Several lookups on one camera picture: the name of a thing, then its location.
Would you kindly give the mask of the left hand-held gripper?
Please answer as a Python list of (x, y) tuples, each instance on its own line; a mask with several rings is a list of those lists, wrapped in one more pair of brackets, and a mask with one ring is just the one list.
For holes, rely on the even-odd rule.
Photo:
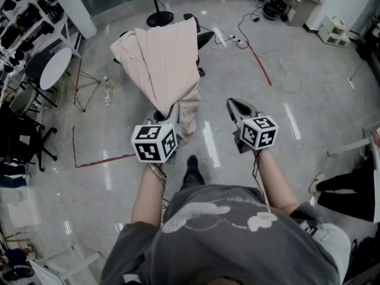
[(178, 149), (177, 128), (180, 104), (174, 103), (166, 118), (157, 110), (151, 109), (142, 125), (134, 128), (131, 144), (141, 163), (174, 163)]

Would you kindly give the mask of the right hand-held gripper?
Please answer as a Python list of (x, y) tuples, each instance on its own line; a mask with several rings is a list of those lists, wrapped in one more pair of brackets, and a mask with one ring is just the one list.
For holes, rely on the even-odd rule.
[(274, 145), (279, 127), (271, 116), (255, 116), (258, 109), (241, 99), (228, 98), (226, 106), (231, 120), (237, 126), (233, 135), (240, 154), (251, 150), (260, 151)]

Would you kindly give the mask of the pink clothes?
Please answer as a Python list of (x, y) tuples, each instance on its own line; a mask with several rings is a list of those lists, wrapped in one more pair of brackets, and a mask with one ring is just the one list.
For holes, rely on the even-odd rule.
[(188, 143), (196, 131), (199, 92), (197, 23), (194, 18), (153, 27), (135, 28), (110, 49), (134, 84), (153, 106), (168, 116), (179, 103), (178, 134)]

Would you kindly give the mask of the black office chair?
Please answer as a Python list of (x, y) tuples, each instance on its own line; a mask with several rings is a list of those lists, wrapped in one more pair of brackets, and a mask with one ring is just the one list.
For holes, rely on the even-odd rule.
[[(198, 19), (196, 16), (194, 16), (193, 14), (191, 13), (187, 13), (187, 14), (184, 14), (183, 15), (183, 18), (184, 20), (189, 20), (191, 18), (193, 18), (196, 22), (196, 25), (197, 25), (197, 45), (198, 45), (198, 50), (200, 50), (202, 47), (204, 47), (205, 45), (208, 44), (208, 42), (215, 36), (215, 33), (213, 31), (208, 31), (208, 32), (205, 32), (205, 33), (200, 33), (201, 31), (201, 26), (198, 22)], [(199, 72), (199, 75), (200, 77), (204, 77), (205, 76), (205, 71), (203, 70), (203, 68), (199, 67), (199, 64), (200, 64), (200, 57), (198, 57), (197, 61), (196, 61), (196, 65), (198, 67), (198, 72)]]

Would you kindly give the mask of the person's right forearm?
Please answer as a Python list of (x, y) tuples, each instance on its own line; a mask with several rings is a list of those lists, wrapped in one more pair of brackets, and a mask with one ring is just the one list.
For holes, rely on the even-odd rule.
[(271, 151), (269, 149), (254, 151), (254, 155), (268, 204), (284, 214), (291, 215), (299, 203)]

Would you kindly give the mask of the black mesh swivel chair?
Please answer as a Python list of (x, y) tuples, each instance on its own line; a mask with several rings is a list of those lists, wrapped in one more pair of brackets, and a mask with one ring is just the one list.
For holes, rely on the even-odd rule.
[(19, 118), (9, 106), (3, 104), (0, 107), (0, 162), (27, 164), (36, 156), (39, 170), (43, 172), (42, 153), (53, 161), (58, 159), (45, 147), (50, 135), (58, 130), (51, 127), (43, 133), (43, 129), (44, 126), (37, 126), (31, 119)]

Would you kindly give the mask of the straight red floor tape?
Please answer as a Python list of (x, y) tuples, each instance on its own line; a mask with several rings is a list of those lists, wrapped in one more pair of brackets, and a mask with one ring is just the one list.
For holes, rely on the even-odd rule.
[(268, 74), (267, 74), (267, 72), (266, 72), (266, 70), (265, 70), (265, 68), (264, 68), (264, 66), (263, 66), (263, 64), (262, 64), (259, 56), (258, 56), (258, 54), (256, 52), (254, 52), (254, 50), (251, 47), (251, 45), (249, 44), (248, 40), (246, 41), (246, 44), (248, 45), (249, 50), (252, 52), (254, 58), (256, 59), (256, 62), (258, 63), (258, 66), (260, 67), (260, 69), (261, 69), (261, 71), (263, 73), (263, 76), (264, 76), (265, 80), (267, 81), (268, 85), (272, 86), (272, 82), (271, 82), (271, 80), (270, 80), (270, 78), (269, 78), (269, 76), (268, 76)]

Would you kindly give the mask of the person's leg in black trousers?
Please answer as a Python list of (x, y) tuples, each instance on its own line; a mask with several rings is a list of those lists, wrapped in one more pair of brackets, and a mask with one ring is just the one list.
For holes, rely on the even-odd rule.
[(205, 185), (205, 180), (199, 170), (197, 156), (192, 154), (188, 157), (187, 170), (180, 190), (203, 185)]

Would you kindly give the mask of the angled red floor tape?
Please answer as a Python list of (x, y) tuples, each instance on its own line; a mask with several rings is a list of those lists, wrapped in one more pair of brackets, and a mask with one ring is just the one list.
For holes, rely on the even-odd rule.
[(72, 152), (73, 152), (73, 158), (74, 158), (74, 166), (76, 169), (97, 166), (100, 164), (110, 163), (110, 162), (114, 162), (117, 160), (127, 159), (130, 157), (136, 156), (136, 154), (124, 154), (124, 155), (116, 156), (116, 157), (108, 157), (108, 158), (98, 160), (98, 161), (93, 161), (90, 163), (78, 164), (77, 163), (76, 148), (75, 148), (75, 126), (74, 125), (72, 126)]

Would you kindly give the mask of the black robot vacuum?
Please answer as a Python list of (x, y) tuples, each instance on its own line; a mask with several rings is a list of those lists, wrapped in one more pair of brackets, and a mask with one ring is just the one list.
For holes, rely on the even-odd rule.
[(283, 13), (283, 7), (277, 0), (265, 0), (262, 12), (265, 18), (269, 20), (277, 20)]

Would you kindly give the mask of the white round table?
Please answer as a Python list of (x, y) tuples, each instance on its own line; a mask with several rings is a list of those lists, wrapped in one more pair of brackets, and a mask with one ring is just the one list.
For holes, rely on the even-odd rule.
[(48, 90), (63, 76), (72, 58), (72, 50), (65, 47), (55, 54), (49, 51), (34, 55), (25, 68), (25, 74), (38, 88)]

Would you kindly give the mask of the person's grey printed shirt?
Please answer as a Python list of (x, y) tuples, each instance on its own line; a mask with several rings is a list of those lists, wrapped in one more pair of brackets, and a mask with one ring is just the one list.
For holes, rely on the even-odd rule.
[(165, 218), (123, 227), (101, 285), (340, 285), (347, 272), (349, 237), (308, 202), (286, 215), (255, 188), (201, 185), (177, 192)]

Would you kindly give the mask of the white shelf with black items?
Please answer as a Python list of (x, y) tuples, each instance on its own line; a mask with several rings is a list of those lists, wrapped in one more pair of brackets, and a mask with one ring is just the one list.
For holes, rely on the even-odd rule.
[(58, 0), (4, 0), (0, 4), (0, 80), (16, 76), (32, 55), (60, 40), (79, 55), (81, 33), (71, 33), (71, 20)]

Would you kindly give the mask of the black bag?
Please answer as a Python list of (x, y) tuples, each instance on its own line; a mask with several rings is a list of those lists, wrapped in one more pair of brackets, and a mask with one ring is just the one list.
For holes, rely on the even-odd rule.
[(377, 239), (366, 237), (360, 243), (355, 239), (351, 247), (350, 266), (347, 271), (350, 278), (380, 263), (380, 243)]

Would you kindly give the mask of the white stool frame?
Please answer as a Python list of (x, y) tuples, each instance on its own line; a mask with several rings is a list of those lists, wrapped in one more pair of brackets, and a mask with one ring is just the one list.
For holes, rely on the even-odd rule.
[(29, 263), (42, 285), (75, 285), (73, 276), (87, 269), (101, 256), (100, 252), (95, 252), (82, 258), (70, 246), (41, 259), (30, 259)]

